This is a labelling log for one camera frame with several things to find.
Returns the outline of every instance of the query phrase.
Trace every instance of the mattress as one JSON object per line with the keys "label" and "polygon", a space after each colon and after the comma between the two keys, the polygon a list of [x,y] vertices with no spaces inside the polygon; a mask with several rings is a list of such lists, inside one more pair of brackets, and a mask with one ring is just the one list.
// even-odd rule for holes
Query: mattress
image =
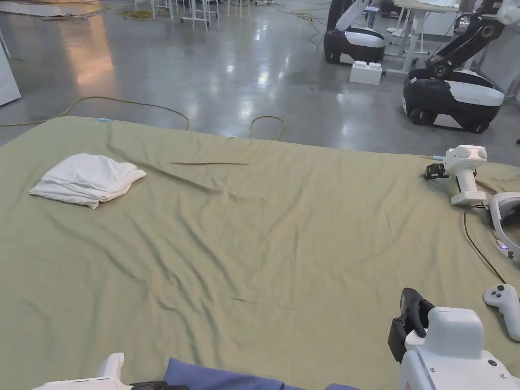
{"label": "mattress", "polygon": [[[148,176],[95,210],[29,195],[76,153]],[[89,118],[34,128],[0,148],[3,387],[92,377],[124,352],[124,383],[162,378],[174,357],[307,389],[394,388],[387,337],[404,287],[476,311],[486,349],[520,375],[482,301],[498,279],[450,204],[455,180],[421,177],[430,163]],[[517,167],[488,163],[476,179],[489,195],[520,190]],[[467,223],[520,287],[485,213]]]}

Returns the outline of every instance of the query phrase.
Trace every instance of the white cloth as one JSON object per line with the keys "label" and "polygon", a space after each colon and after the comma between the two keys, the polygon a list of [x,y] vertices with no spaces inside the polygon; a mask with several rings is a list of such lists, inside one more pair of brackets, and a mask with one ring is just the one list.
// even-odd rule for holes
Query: white cloth
{"label": "white cloth", "polygon": [[437,5],[439,7],[453,7],[459,9],[458,0],[417,0],[419,3]]}
{"label": "white cloth", "polygon": [[134,164],[118,163],[104,155],[75,154],[60,162],[29,191],[48,199],[95,209],[128,192],[130,185],[146,176]]}

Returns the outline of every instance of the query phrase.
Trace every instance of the white game controller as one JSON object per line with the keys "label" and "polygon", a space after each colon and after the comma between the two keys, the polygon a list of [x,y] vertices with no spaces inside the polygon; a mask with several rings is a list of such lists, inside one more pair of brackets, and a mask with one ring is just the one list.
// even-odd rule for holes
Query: white game controller
{"label": "white game controller", "polygon": [[509,336],[520,342],[520,301],[515,288],[509,284],[499,284],[486,290],[482,298],[488,305],[498,308],[504,316]]}

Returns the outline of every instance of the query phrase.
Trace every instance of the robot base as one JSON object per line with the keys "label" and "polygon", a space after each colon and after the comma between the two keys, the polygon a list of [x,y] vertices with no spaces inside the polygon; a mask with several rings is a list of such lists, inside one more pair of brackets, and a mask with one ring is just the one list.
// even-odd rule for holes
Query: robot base
{"label": "robot base", "polygon": [[498,114],[504,95],[487,79],[469,71],[454,71],[446,80],[429,77],[424,69],[408,73],[402,107],[416,125],[457,127],[481,134]]}
{"label": "robot base", "polygon": [[325,33],[323,51],[328,63],[380,62],[385,53],[385,41],[372,29],[351,27],[347,31]]}

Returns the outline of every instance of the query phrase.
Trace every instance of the polished gray floor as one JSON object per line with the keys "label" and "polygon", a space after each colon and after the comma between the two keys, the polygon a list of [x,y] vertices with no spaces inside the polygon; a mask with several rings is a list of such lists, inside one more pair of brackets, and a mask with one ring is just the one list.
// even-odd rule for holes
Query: polished gray floor
{"label": "polished gray floor", "polygon": [[[425,155],[476,144],[487,147],[491,161],[520,164],[516,105],[505,104],[486,133],[473,135],[412,125],[402,112],[400,77],[387,75],[379,86],[349,83],[350,68],[327,64],[322,46],[316,50],[308,40],[313,25],[283,13],[314,9],[315,17],[326,18],[325,2],[252,5],[242,20],[233,7],[228,19],[223,3],[221,30],[215,23],[208,32],[200,22],[195,29],[181,24],[178,16],[173,22],[123,19],[120,8],[64,21],[1,14],[11,54],[28,64],[15,72],[22,98],[0,108],[0,123],[51,118],[80,97],[104,95],[181,111],[195,132],[247,137],[255,117],[276,115],[287,124],[280,138],[287,142]],[[395,22],[378,18],[375,27],[388,23]],[[320,33],[310,39],[318,43],[325,26],[318,20],[314,26]],[[437,45],[429,43],[428,50]],[[80,102],[70,114],[185,127],[171,112],[104,100]],[[0,127],[0,145],[30,127]],[[278,121],[262,119],[253,137],[275,139],[279,131]]]}

